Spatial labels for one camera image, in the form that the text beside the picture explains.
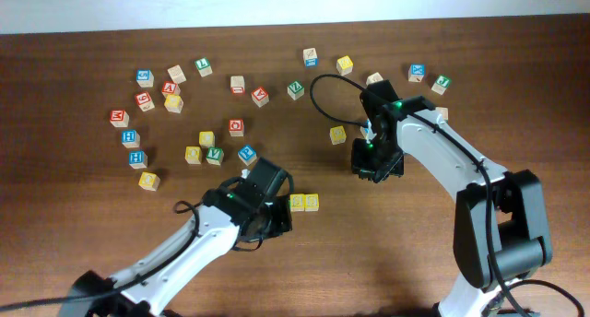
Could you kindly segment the wooden block green R side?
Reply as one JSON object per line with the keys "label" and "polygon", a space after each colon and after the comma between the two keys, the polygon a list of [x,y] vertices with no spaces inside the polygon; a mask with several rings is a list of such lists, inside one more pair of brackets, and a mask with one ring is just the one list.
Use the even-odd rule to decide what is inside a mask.
{"label": "wooden block green R side", "polygon": [[442,116],[442,118],[447,122],[449,119],[448,116],[448,109],[445,107],[437,107],[436,111]]}

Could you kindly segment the red letter M block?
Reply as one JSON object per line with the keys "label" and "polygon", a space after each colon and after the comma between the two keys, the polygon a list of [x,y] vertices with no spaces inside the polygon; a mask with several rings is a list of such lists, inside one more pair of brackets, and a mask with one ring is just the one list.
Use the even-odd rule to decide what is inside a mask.
{"label": "red letter M block", "polygon": [[129,115],[125,110],[112,110],[110,112],[110,123],[114,127],[127,127],[129,120]]}

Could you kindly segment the red number 9 block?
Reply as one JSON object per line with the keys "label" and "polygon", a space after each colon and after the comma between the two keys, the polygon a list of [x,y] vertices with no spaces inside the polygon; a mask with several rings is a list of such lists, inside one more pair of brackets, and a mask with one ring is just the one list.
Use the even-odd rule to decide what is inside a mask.
{"label": "red number 9 block", "polygon": [[151,96],[147,92],[141,92],[141,93],[135,94],[135,101],[136,101],[138,108],[142,112],[148,112],[148,111],[153,110],[155,108],[155,104],[153,102],[153,99],[151,98]]}

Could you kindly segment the yellow umbrella block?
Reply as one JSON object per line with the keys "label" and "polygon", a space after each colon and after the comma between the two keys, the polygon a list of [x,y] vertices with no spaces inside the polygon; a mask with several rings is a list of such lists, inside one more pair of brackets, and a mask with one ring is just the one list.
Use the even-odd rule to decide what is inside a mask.
{"label": "yellow umbrella block", "polygon": [[346,142],[347,135],[343,125],[332,127],[329,131],[329,137],[333,145],[339,145]]}

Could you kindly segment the red letter V block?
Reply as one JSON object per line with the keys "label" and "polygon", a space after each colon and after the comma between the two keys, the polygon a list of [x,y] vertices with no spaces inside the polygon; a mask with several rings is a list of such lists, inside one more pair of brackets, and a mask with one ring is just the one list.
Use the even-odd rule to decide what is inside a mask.
{"label": "red letter V block", "polygon": [[167,98],[170,95],[179,96],[181,93],[181,89],[177,83],[174,83],[172,81],[166,81],[162,85],[161,93],[165,98]]}

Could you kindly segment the yellow block centre left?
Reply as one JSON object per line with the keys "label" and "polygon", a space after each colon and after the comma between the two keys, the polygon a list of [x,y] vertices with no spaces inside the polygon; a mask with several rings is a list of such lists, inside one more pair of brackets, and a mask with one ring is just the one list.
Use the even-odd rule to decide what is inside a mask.
{"label": "yellow block centre left", "polygon": [[215,146],[216,138],[212,131],[201,131],[199,133],[199,145],[204,148],[211,148]]}

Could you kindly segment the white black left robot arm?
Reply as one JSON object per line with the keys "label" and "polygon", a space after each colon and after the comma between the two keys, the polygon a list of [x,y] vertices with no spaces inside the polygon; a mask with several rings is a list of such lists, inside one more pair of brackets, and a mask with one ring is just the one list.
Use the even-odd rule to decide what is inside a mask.
{"label": "white black left robot arm", "polygon": [[230,251],[252,252],[263,241],[292,229],[289,198],[280,194],[293,178],[260,158],[252,170],[205,192],[192,205],[179,201],[177,214],[189,220],[135,264],[102,278],[93,271],[70,288],[75,302],[62,305],[65,316],[161,316],[170,301],[208,264]]}

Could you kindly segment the blue letter H lower block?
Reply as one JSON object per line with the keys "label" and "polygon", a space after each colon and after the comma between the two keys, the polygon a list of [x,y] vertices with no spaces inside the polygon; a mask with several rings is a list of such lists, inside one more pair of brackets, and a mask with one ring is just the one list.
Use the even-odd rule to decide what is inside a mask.
{"label": "blue letter H lower block", "polygon": [[145,169],[148,166],[148,157],[142,150],[130,152],[128,164],[133,169]]}

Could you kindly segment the blue letter P block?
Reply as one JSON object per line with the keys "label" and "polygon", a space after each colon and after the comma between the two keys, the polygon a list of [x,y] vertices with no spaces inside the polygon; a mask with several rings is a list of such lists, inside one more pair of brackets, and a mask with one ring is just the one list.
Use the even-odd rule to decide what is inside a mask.
{"label": "blue letter P block", "polygon": [[238,151],[238,157],[246,166],[249,166],[256,161],[257,154],[250,145],[245,145]]}

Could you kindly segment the green letter J block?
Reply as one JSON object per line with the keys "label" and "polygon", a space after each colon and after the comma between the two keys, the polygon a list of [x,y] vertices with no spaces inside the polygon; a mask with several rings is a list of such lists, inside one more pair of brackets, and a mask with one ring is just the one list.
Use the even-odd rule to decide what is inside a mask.
{"label": "green letter J block", "polygon": [[431,90],[439,95],[443,95],[444,92],[450,87],[452,79],[445,75],[439,75],[434,81]]}

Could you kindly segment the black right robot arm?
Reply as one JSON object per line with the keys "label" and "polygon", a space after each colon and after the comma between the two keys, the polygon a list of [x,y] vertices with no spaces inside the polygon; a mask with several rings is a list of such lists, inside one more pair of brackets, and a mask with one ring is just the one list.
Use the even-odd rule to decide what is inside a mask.
{"label": "black right robot arm", "polygon": [[402,176],[416,159],[455,203],[454,258],[460,270],[437,316],[491,316],[502,287],[523,282],[553,256],[543,188],[530,170],[510,172],[455,132],[422,96],[397,97],[389,81],[360,93],[369,130],[355,139],[351,168],[375,183]]}

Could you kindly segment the wooden block red side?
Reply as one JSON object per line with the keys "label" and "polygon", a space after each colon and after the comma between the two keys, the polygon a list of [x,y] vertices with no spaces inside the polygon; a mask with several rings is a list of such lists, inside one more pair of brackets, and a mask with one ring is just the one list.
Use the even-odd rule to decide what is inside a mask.
{"label": "wooden block red side", "polygon": [[243,94],[245,92],[244,76],[230,77],[230,91],[232,94]]}

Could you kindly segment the green letter T block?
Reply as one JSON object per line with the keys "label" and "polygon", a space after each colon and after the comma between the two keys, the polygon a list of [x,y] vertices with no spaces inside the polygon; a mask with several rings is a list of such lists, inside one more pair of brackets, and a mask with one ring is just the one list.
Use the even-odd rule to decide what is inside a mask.
{"label": "green letter T block", "polygon": [[201,77],[209,76],[213,73],[211,63],[206,57],[195,60],[195,67]]}

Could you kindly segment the blue letter I block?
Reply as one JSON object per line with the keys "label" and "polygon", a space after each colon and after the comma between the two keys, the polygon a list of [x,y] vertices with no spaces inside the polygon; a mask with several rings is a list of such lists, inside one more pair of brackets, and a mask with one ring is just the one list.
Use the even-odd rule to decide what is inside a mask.
{"label": "blue letter I block", "polygon": [[361,132],[363,138],[366,139],[367,138],[367,135],[368,135],[368,128],[360,127],[360,132]]}

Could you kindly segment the yellow letter S block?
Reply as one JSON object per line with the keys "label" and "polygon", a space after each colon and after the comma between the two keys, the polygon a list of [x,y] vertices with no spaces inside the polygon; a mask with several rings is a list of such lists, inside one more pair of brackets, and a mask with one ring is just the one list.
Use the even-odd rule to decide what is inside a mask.
{"label": "yellow letter S block", "polygon": [[305,196],[304,210],[306,212],[315,212],[319,210],[319,195],[318,194],[306,194]]}
{"label": "yellow letter S block", "polygon": [[302,212],[305,210],[305,195],[292,194],[289,197],[289,208],[291,212]]}

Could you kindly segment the plain wooden block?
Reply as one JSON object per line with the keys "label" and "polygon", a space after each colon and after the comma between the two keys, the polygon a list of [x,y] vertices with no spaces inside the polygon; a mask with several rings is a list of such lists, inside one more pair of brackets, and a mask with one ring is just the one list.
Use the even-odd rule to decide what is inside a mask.
{"label": "plain wooden block", "polygon": [[176,84],[181,84],[186,81],[186,76],[179,65],[175,65],[168,69],[171,80]]}

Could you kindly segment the green letter V block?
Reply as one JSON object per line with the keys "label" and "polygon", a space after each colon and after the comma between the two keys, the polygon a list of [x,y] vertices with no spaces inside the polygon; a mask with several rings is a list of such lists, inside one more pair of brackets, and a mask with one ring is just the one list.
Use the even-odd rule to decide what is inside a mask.
{"label": "green letter V block", "polygon": [[220,166],[224,159],[224,151],[220,147],[210,147],[206,153],[206,161],[209,164]]}

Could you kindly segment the yellow block top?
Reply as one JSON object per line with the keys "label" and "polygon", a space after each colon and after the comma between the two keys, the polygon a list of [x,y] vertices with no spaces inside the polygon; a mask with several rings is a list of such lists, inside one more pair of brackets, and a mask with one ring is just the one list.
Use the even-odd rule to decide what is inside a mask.
{"label": "yellow block top", "polygon": [[336,70],[341,76],[345,76],[353,71],[354,64],[348,55],[336,60]]}

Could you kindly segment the red letter O block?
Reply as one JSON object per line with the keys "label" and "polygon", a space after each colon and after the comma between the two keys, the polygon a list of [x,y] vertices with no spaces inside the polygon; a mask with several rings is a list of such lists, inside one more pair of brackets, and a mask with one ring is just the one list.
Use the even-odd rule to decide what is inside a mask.
{"label": "red letter O block", "polygon": [[243,119],[229,120],[229,133],[232,137],[244,136],[245,126]]}

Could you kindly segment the yellow block beside V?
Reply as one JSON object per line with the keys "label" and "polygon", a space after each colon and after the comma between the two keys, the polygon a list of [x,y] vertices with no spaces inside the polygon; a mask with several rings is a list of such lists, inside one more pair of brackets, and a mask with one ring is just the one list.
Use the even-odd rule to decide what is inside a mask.
{"label": "yellow block beside V", "polygon": [[190,165],[197,165],[202,163],[202,149],[197,146],[188,146],[185,149],[184,158]]}

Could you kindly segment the blue letter h block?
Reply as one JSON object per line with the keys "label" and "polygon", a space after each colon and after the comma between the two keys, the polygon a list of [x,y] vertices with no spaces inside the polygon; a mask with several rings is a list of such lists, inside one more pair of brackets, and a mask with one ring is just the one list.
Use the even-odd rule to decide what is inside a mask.
{"label": "blue letter h block", "polygon": [[140,135],[136,130],[125,130],[121,133],[122,145],[126,148],[140,147]]}
{"label": "blue letter h block", "polygon": [[133,169],[145,169],[148,166],[148,157],[142,150],[130,152],[128,164]]}

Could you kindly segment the wooden block blue D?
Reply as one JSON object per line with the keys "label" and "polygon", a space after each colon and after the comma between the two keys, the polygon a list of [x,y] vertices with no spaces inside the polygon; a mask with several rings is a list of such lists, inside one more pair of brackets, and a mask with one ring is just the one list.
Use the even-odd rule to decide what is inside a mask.
{"label": "wooden block blue D", "polygon": [[383,80],[384,80],[384,78],[381,76],[381,74],[376,72],[376,73],[373,73],[367,77],[366,85],[369,86],[370,84],[377,83],[377,82],[380,82]]}

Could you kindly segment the green letter Z block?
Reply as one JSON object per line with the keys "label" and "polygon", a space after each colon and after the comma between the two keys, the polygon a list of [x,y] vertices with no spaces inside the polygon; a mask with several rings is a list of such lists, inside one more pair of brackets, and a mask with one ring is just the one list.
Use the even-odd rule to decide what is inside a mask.
{"label": "green letter Z block", "polygon": [[304,95],[304,86],[300,81],[295,80],[288,85],[287,92],[293,100],[297,100]]}

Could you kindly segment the red letter A block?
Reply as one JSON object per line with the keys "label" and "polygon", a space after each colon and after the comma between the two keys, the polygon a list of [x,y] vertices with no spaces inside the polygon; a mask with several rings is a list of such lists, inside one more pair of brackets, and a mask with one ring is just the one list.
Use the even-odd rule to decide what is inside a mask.
{"label": "red letter A block", "polygon": [[269,94],[263,87],[258,87],[251,92],[253,102],[262,107],[269,102]]}

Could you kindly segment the wooden block blue side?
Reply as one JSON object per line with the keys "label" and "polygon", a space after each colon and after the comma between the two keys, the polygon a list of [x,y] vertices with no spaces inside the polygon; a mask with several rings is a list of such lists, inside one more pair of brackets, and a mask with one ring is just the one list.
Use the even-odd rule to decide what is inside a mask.
{"label": "wooden block blue side", "polygon": [[318,55],[315,48],[307,48],[302,51],[303,62],[306,67],[318,65]]}

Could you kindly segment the blue number 5 block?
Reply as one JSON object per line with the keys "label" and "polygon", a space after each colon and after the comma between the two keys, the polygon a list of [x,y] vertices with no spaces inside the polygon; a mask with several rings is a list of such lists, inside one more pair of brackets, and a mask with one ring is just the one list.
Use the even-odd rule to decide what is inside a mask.
{"label": "blue number 5 block", "polygon": [[148,69],[139,69],[136,72],[136,83],[141,88],[152,88],[154,85],[155,77],[153,73]]}

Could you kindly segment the yellow block near 9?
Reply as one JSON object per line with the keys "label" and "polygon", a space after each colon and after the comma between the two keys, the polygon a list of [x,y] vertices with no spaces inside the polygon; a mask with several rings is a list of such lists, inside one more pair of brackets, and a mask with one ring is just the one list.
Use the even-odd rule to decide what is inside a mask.
{"label": "yellow block near 9", "polygon": [[181,113],[183,109],[183,99],[179,95],[169,95],[164,106],[168,112]]}

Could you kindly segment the blue letter K block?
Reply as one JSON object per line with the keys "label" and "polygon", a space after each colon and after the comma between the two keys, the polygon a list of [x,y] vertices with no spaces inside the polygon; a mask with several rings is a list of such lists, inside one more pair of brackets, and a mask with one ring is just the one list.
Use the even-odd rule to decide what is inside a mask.
{"label": "blue letter K block", "polygon": [[411,64],[407,73],[407,80],[409,82],[421,82],[425,77],[425,65]]}

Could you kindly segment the blue letter H upper block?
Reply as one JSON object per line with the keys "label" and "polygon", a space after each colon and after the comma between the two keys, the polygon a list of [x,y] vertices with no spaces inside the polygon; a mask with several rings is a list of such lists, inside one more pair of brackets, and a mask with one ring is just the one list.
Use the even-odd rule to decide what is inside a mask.
{"label": "blue letter H upper block", "polygon": [[140,147],[140,135],[136,130],[125,130],[121,133],[122,145],[126,148]]}

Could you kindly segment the yellow letter O block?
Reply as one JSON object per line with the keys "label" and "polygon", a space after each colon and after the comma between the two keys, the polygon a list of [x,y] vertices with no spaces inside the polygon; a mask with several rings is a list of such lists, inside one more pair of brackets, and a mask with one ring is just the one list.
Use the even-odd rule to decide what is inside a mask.
{"label": "yellow letter O block", "polygon": [[155,192],[158,190],[160,177],[152,172],[143,171],[140,175],[138,185],[147,191]]}

